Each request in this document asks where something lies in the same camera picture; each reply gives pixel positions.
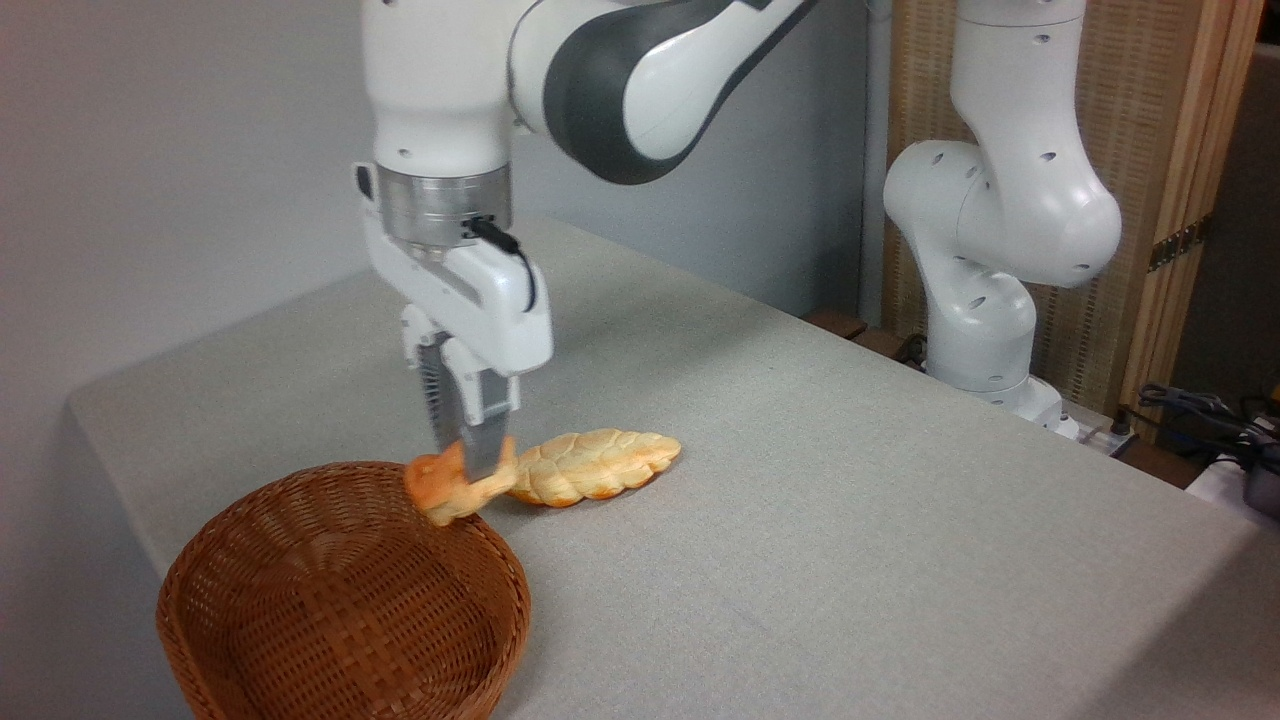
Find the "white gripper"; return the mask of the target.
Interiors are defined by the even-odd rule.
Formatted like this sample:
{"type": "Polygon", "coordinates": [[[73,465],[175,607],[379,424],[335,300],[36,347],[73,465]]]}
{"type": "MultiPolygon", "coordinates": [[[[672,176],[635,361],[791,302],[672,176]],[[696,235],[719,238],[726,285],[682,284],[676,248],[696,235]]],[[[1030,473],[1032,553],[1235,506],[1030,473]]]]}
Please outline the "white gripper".
{"type": "Polygon", "coordinates": [[[355,164],[372,268],[410,302],[401,313],[402,348],[420,379],[436,452],[460,442],[466,479],[481,480],[502,464],[517,407],[508,377],[553,354],[545,279],[535,263],[485,240],[440,249],[394,238],[376,172],[355,164]]]}

